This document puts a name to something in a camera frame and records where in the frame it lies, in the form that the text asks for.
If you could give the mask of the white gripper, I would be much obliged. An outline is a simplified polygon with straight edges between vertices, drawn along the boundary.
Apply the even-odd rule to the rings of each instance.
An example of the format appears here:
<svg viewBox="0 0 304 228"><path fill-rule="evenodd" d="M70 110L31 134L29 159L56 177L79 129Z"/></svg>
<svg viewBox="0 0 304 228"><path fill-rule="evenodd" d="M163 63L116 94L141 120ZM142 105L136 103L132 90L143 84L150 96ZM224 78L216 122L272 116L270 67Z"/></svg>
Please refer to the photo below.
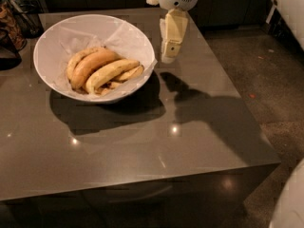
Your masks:
<svg viewBox="0 0 304 228"><path fill-rule="evenodd" d="M188 25L186 11L192 9L197 2L198 0L146 0L148 5L160 4L162 9L169 10L165 17L160 19L163 63L171 64L177 58Z"/></svg>

